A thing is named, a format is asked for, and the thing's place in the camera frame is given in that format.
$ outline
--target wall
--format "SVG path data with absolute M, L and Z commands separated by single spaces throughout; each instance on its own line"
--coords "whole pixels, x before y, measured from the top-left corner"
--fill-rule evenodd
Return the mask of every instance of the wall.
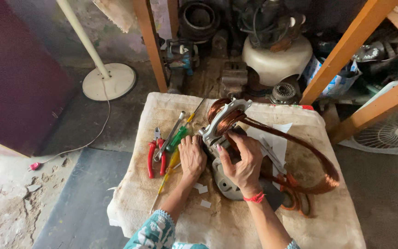
M 104 62 L 146 61 L 141 31 L 134 25 L 128 33 L 108 20 L 91 0 L 68 0 L 88 37 Z M 86 59 L 88 53 L 67 21 L 56 0 L 6 0 L 58 61 Z M 167 0 L 151 0 L 156 30 L 171 38 Z

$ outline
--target workbench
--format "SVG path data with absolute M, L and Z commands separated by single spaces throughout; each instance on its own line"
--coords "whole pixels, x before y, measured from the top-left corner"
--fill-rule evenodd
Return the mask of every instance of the workbench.
M 201 98 L 167 93 L 150 93 L 139 122 L 135 149 L 128 171 L 114 190 L 108 205 L 110 225 L 122 228 L 131 237 L 150 216 L 162 176 L 149 179 L 147 172 L 148 143 L 153 139 L 155 127 L 167 137 L 184 110 L 189 116 Z M 215 100 L 205 100 L 191 123 L 196 133 L 207 125 L 206 113 Z M 312 196 L 313 218 L 304 218 L 296 211 L 279 208 L 277 216 L 301 248 L 366 248 L 351 196 L 340 166 L 334 155 L 325 123 L 319 114 L 302 106 L 266 105 L 254 103 L 248 117 L 267 125 L 293 123 L 288 133 L 309 141 L 325 154 L 340 175 L 340 186 L 323 195 Z M 288 142 L 285 168 L 304 186 L 311 186 L 323 177 L 318 160 L 307 149 Z M 155 164 L 154 172 L 159 172 Z M 182 171 L 168 180 L 156 203 L 159 207 L 180 181 Z M 261 248 L 256 228 L 245 202 L 234 202 L 220 194 L 207 167 L 198 183 L 207 185 L 208 192 L 199 194 L 193 189 L 176 226 L 176 241 L 203 243 L 210 248 Z M 211 202 L 211 208 L 202 207 L 201 200 Z

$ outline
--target white fan stand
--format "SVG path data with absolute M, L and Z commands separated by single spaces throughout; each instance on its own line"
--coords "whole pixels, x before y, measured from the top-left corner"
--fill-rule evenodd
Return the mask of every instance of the white fan stand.
M 96 68 L 88 73 L 82 82 L 84 94 L 89 99 L 106 101 L 117 99 L 130 92 L 136 82 L 136 74 L 133 69 L 120 63 L 104 65 L 68 1 L 57 0 L 57 3 L 96 65 Z

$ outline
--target coiled copper wire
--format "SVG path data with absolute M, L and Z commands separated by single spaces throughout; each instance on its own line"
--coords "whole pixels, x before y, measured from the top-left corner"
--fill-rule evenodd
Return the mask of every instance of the coiled copper wire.
M 220 112 L 221 108 L 225 104 L 229 104 L 230 102 L 231 100 L 228 98 L 222 98 L 214 102 L 214 104 L 210 107 L 210 110 L 208 111 L 207 114 L 208 122 L 211 123 L 213 119 L 216 117 L 216 115 Z M 303 194 L 323 194 L 332 191 L 337 186 L 339 186 L 339 173 L 334 168 L 333 163 L 324 154 L 318 151 L 313 145 L 311 145 L 310 143 L 308 143 L 307 141 L 303 140 L 300 137 L 283 133 L 279 130 L 274 129 L 273 127 L 260 123 L 254 119 L 251 119 L 247 117 L 247 115 L 243 110 L 235 109 L 231 111 L 227 116 L 225 116 L 218 124 L 218 127 L 216 128 L 216 136 L 222 136 L 226 131 L 228 131 L 231 128 L 233 124 L 235 124 L 238 121 L 241 121 L 242 123 L 250 125 L 264 132 L 283 137 L 291 142 L 306 147 L 318 158 L 318 160 L 322 164 L 323 171 L 325 172 L 324 178 L 318 184 L 316 184 L 313 187 L 307 187 L 307 188 L 304 188 L 300 185 L 292 186 L 287 181 L 279 179 L 272 175 L 267 177 L 269 180 L 272 180 L 291 190 L 301 192 Z

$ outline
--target red-handled pliers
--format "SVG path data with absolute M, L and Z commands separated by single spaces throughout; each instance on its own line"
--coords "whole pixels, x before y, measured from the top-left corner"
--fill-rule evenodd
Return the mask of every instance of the red-handled pliers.
M 150 150 L 148 151 L 148 159 L 147 159 L 147 166 L 148 166 L 148 177 L 150 179 L 154 178 L 153 175 L 153 154 L 156 148 L 156 142 L 158 143 L 159 149 L 161 149 L 162 145 L 164 144 L 165 140 L 161 138 L 161 131 L 159 127 L 154 129 L 154 138 L 153 141 L 149 142 L 148 145 L 150 146 Z M 161 157 L 161 175 L 165 174 L 165 151 L 162 153 Z

